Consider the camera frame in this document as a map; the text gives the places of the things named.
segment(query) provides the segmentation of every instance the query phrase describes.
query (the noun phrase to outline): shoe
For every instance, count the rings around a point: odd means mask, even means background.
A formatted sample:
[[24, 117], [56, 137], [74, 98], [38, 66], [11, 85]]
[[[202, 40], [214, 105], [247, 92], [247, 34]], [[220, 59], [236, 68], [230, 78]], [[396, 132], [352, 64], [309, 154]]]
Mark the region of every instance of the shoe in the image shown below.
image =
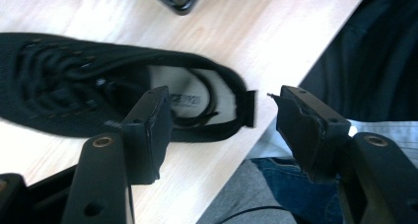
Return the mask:
[[47, 133], [118, 132], [150, 89], [168, 86], [172, 141], [211, 142], [253, 127], [254, 91], [204, 57], [43, 34], [0, 34], [0, 116]]

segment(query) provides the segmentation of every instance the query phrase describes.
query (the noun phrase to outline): jeans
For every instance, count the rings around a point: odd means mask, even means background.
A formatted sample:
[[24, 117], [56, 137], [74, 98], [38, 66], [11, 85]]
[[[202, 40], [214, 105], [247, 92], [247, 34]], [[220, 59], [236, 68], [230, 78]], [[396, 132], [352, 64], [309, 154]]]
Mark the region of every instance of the jeans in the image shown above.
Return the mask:
[[343, 223], [337, 186], [313, 184], [293, 159], [251, 159], [265, 177], [275, 199], [311, 223]]

